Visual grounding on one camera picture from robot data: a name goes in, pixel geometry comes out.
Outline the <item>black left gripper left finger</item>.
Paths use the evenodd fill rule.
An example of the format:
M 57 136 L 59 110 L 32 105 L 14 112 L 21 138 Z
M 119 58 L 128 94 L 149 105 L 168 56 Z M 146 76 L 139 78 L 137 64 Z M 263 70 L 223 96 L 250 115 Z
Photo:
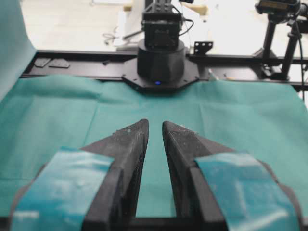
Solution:
M 147 149 L 149 122 L 142 119 L 81 149 L 60 148 L 11 208 L 11 231 L 108 231 L 135 213 Z

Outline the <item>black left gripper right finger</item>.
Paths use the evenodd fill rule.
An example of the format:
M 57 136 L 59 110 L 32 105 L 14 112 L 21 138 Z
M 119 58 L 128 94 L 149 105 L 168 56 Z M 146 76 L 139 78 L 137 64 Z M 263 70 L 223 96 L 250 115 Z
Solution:
M 294 191 L 272 168 L 166 121 L 162 134 L 176 214 L 203 231 L 300 231 Z

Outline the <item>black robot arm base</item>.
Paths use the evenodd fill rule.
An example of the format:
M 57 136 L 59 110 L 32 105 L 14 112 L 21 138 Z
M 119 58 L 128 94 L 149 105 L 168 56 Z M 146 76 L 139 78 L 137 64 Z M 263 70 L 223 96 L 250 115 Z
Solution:
M 169 0 L 156 0 L 142 13 L 144 38 L 137 57 L 124 63 L 122 79 L 136 89 L 174 91 L 199 80 L 197 64 L 179 39 L 186 18 Z

